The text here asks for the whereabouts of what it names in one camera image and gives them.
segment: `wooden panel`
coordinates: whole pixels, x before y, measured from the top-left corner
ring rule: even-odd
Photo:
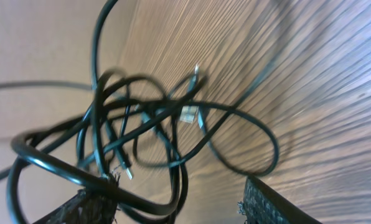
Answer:
[[[204,96],[230,104],[278,49],[273,71],[241,107],[281,144],[280,164],[263,180],[324,223],[371,223],[371,1],[140,1],[120,65],[170,89],[198,63],[209,73]],[[157,96],[143,84],[133,92]],[[147,135],[142,156],[164,159]],[[182,123],[179,136],[183,153],[201,138],[196,124]],[[238,118],[214,142],[244,168],[271,156],[267,137]],[[243,223],[245,178],[207,148],[187,167],[189,198],[176,223]],[[134,169],[123,187],[169,200],[166,170]]]

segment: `black cable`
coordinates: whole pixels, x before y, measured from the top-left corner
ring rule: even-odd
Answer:
[[[39,166],[73,183],[82,185],[90,190],[93,190],[94,192],[116,200],[122,211],[128,214],[131,218],[135,219],[137,222],[174,223],[176,215],[184,206],[188,193],[189,180],[186,162],[193,158],[204,145],[208,144],[215,156],[226,167],[242,175],[267,175],[275,168],[278,162],[279,146],[274,134],[261,121],[238,110],[237,107],[265,80],[265,78],[271,72],[272,67],[281,51],[279,51],[276,56],[270,60],[267,66],[256,76],[244,94],[239,97],[239,99],[231,106],[194,100],[195,95],[198,94],[202,87],[207,83],[206,74],[198,70],[185,76],[171,91],[169,91],[168,94],[166,93],[164,87],[149,75],[137,74],[127,76],[122,70],[110,69],[104,72],[102,76],[99,76],[98,44],[100,34],[104,21],[115,5],[115,2],[116,0],[109,0],[104,5],[100,15],[98,16],[96,27],[93,33],[91,63],[94,100],[89,109],[87,109],[87,112],[83,115],[77,116],[76,118],[59,123],[50,129],[40,129],[30,133],[19,134],[11,141],[11,147],[13,148],[14,152],[18,154],[18,158],[10,169],[0,172],[0,180],[5,178],[8,174],[7,205],[9,207],[11,218],[15,223],[26,223],[26,219],[21,211],[21,206],[19,205],[17,188],[21,170],[27,167],[29,164]],[[108,79],[113,75],[119,75],[121,79],[117,82],[114,82],[114,84],[110,86],[106,86]],[[187,81],[189,81],[189,89],[187,93],[178,99],[172,99],[173,94],[179,89],[180,86],[187,83]],[[153,86],[155,86],[162,95],[161,99],[143,101],[132,98],[129,86],[134,82],[149,82],[153,84]],[[91,89],[89,85],[60,81],[3,83],[0,84],[0,89],[26,86],[62,86],[83,90]],[[126,88],[125,96],[117,93],[117,91],[121,88]],[[114,96],[116,99],[109,103],[105,103],[106,99],[110,96]],[[198,107],[198,122],[204,136],[190,152],[182,156],[178,151],[177,145],[177,122],[184,106]],[[110,112],[123,108],[125,109],[124,114],[110,117]],[[226,112],[224,116],[222,116],[219,121],[210,129],[207,127],[205,120],[209,113],[209,109],[222,110]],[[214,147],[210,140],[211,137],[232,114],[255,124],[270,138],[273,144],[273,159],[266,170],[249,172],[238,169],[236,166],[233,166],[227,162],[223,155],[221,155]],[[128,118],[134,115],[141,115],[141,125],[125,134]],[[161,122],[166,118],[171,119],[170,125],[172,138],[169,137],[161,124]],[[122,120],[119,134],[117,134],[113,128],[113,122],[117,120]],[[101,128],[103,125],[105,125],[106,134],[109,139],[109,143],[105,146],[103,146],[101,141]],[[85,156],[84,142],[89,126],[92,127],[91,130],[94,142],[94,151],[93,153]],[[146,131],[149,131],[150,129],[152,129],[155,135],[164,143],[167,154],[166,163],[150,164],[138,159],[138,136]],[[37,146],[44,139],[55,133],[62,134],[50,144],[44,146],[40,150],[37,150]],[[78,158],[76,167],[49,155],[50,152],[60,147],[63,143],[75,135],[77,135],[76,153]],[[129,162],[128,155],[124,153],[123,145],[132,140],[133,156],[139,165],[153,168],[167,167],[169,169],[172,194],[168,204],[157,204],[150,202],[149,200],[127,192],[120,187],[117,187],[115,184],[105,180],[106,178],[113,178],[109,171],[111,159],[106,160],[105,154],[110,151],[114,151],[122,168],[130,168],[131,164]],[[96,162],[102,178],[95,177],[94,175],[86,172],[88,165],[90,165],[92,162]],[[161,217],[156,219],[145,217],[138,211],[151,215],[158,215]]]

